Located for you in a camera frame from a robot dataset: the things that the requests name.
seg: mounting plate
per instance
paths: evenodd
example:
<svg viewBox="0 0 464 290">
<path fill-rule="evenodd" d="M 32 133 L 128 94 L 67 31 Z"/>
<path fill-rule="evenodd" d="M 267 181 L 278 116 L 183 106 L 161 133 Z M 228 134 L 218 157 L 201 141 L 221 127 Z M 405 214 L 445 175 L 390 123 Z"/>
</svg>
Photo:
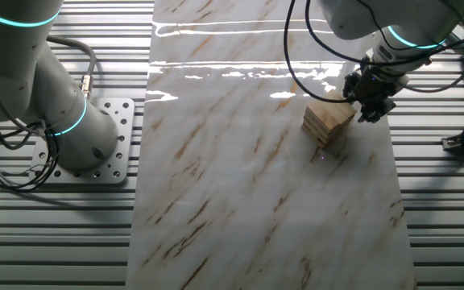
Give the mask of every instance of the mounting plate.
<svg viewBox="0 0 464 290">
<path fill-rule="evenodd" d="M 95 97 L 92 103 L 109 114 L 118 125 L 119 141 L 114 152 L 105 163 L 90 170 L 72 172 L 57 165 L 45 184 L 120 184 L 126 180 L 135 112 L 134 101 L 121 97 Z M 44 152 L 48 152 L 46 142 L 38 138 L 31 160 L 32 167 L 39 165 L 36 170 L 42 169 L 40 165 L 44 163 L 44 154 L 41 153 Z M 30 172 L 29 177 L 32 180 L 35 172 Z"/>
</svg>

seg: slotted metal table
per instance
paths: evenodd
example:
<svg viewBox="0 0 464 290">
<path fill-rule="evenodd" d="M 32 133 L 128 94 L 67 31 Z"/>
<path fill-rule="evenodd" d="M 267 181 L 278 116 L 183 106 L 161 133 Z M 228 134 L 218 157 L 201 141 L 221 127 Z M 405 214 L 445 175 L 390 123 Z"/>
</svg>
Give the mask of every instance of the slotted metal table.
<svg viewBox="0 0 464 290">
<path fill-rule="evenodd" d="M 36 193 L 77 205 L 76 210 L 0 189 L 0 290 L 125 288 L 153 9 L 153 0 L 65 1 L 52 34 L 94 48 L 99 64 L 93 96 L 135 101 L 128 181 L 120 188 Z M 88 57 L 52 48 L 80 80 Z M 411 85 L 436 88 L 462 71 L 460 56 L 433 60 L 409 74 Z M 464 290 L 464 159 L 446 154 L 440 144 L 441 137 L 464 129 L 464 82 L 444 93 L 403 91 L 394 100 L 398 107 L 388 119 L 418 288 Z M 11 153 L 0 145 L 0 164 L 15 171 L 29 167 L 34 145 L 31 139 Z"/>
</svg>

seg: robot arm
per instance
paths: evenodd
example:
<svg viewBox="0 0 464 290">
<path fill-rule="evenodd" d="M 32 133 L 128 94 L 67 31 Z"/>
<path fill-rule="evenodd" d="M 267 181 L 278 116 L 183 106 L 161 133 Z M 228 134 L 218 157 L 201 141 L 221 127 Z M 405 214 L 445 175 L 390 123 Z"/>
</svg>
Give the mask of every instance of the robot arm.
<svg viewBox="0 0 464 290">
<path fill-rule="evenodd" d="M 458 25 L 459 15 L 464 16 L 464 0 L 318 1 L 327 23 L 338 37 L 357 39 L 377 31 L 373 57 L 365 59 L 376 63 L 400 62 L 433 50 Z M 376 24 L 383 27 L 386 40 Z M 395 107 L 387 97 L 395 95 L 408 83 L 406 73 L 427 63 L 430 63 L 429 58 L 384 67 L 362 65 L 360 74 L 354 72 L 346 78 L 343 94 L 361 99 L 360 122 L 377 122 Z"/>
</svg>

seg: marble veining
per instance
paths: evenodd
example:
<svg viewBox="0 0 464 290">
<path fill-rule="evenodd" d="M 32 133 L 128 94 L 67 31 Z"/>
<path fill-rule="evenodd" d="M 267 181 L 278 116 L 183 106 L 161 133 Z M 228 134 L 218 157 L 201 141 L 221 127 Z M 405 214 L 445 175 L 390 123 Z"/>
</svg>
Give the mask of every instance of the marble veining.
<svg viewBox="0 0 464 290">
<path fill-rule="evenodd" d="M 387 120 L 353 123 L 329 149 L 301 130 L 313 101 L 284 63 L 289 2 L 157 0 L 130 290 L 414 289 Z M 313 42 L 297 1 L 289 43 L 314 92 L 354 65 Z M 331 34 L 361 56 L 370 36 Z"/>
</svg>

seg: wooden blocks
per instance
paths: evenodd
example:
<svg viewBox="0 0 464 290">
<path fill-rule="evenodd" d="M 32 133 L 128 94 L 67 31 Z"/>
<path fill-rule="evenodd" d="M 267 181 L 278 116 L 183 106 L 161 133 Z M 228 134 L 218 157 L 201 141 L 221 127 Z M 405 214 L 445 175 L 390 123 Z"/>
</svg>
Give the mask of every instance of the wooden blocks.
<svg viewBox="0 0 464 290">
<path fill-rule="evenodd" d="M 343 100 L 336 90 L 329 91 L 324 97 Z M 344 131 L 354 119 L 355 113 L 356 110 L 349 103 L 314 101 L 305 109 L 302 129 L 323 148 Z"/>
</svg>

